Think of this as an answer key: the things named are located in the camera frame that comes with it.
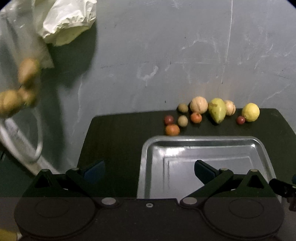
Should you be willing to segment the brown kiwi-like fruit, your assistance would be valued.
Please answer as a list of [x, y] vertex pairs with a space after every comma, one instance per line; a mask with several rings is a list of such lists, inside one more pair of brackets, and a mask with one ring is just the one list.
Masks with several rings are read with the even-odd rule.
[[179, 116], [178, 125], [182, 128], [185, 128], [188, 125], [188, 118], [185, 115]]

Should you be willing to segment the yellow lemon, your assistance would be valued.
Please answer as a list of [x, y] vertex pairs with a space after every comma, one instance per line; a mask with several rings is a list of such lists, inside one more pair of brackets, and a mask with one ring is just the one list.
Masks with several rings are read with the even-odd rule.
[[255, 103], [248, 103], [242, 109], [242, 116], [248, 122], [254, 122], [258, 119], [260, 115], [260, 109]]

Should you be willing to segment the green pear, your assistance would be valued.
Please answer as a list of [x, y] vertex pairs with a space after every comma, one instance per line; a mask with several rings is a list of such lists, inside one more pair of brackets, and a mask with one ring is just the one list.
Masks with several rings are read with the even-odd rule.
[[220, 124], [226, 116], [226, 105], [222, 99], [214, 98], [208, 103], [208, 111], [215, 123]]

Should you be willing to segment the large striped beige melon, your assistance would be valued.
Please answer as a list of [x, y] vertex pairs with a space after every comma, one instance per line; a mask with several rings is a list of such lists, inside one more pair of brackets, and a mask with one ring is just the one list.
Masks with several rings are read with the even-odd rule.
[[192, 112], [203, 114], [208, 110], [208, 102], [204, 97], [196, 96], [190, 102], [190, 109]]

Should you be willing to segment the brown potatoes in bag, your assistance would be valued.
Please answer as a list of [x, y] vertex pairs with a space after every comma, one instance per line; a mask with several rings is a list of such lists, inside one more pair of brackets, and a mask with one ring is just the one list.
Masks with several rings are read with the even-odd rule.
[[1, 92], [1, 118], [10, 118], [23, 108], [38, 104], [41, 65], [37, 59], [25, 58], [18, 67], [18, 89]]

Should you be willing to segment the silver metal tray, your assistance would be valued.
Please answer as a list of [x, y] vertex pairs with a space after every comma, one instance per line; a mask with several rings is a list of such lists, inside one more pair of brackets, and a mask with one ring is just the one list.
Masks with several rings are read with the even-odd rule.
[[266, 181], [276, 177], [265, 146], [255, 137], [155, 136], [142, 146], [137, 197], [181, 200], [193, 193], [203, 186], [194, 173], [197, 160], [235, 174], [257, 169]]

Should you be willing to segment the dark red cherry tomato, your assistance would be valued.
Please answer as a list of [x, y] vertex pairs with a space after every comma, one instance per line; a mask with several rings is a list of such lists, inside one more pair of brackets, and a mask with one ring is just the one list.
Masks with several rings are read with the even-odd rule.
[[174, 124], [174, 117], [172, 115], [166, 115], [164, 118], [165, 125], [172, 125]]

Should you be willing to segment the small striped beige melon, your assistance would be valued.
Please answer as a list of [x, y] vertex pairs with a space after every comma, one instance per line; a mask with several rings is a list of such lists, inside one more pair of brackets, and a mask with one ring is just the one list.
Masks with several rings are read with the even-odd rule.
[[232, 102], [230, 100], [225, 100], [224, 103], [226, 106], [226, 115], [232, 116], [236, 112], [236, 106], [235, 106], [234, 102]]

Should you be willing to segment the black table mat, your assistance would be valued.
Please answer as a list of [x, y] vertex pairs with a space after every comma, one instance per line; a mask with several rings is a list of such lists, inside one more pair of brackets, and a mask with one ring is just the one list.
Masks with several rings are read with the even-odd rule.
[[[164, 135], [164, 118], [175, 110], [95, 116], [90, 123], [78, 167], [89, 169], [104, 161], [116, 196], [135, 197], [140, 156], [146, 140]], [[263, 142], [275, 175], [291, 182], [295, 174], [295, 132], [276, 108], [262, 108], [258, 120], [238, 125], [234, 116], [216, 124], [203, 114], [200, 124], [189, 124], [182, 136], [253, 136]]]

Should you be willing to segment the white plastic bag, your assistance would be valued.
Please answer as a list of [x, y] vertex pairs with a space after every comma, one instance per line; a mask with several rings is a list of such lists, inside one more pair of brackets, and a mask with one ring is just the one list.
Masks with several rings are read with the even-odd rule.
[[97, 1], [31, 1], [34, 27], [46, 44], [67, 45], [96, 21]]

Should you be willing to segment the orange red tomato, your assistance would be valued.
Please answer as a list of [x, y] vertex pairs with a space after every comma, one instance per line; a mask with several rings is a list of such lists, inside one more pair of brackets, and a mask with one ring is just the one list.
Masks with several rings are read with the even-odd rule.
[[180, 134], [180, 128], [175, 124], [167, 125], [165, 128], [165, 133], [168, 136], [178, 136]]

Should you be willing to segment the small brown round fruit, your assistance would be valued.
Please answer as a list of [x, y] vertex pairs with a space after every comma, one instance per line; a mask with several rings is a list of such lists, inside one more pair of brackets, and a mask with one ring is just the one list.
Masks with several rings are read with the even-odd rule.
[[187, 113], [188, 112], [188, 105], [187, 104], [185, 104], [185, 103], [180, 103], [179, 105], [178, 105], [178, 111], [180, 112], [180, 113]]

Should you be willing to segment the orange persimmon fruit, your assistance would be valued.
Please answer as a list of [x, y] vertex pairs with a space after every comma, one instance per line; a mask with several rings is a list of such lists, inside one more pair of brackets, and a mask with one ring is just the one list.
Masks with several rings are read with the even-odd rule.
[[191, 114], [190, 119], [193, 123], [201, 123], [202, 115], [200, 113], [194, 112]]

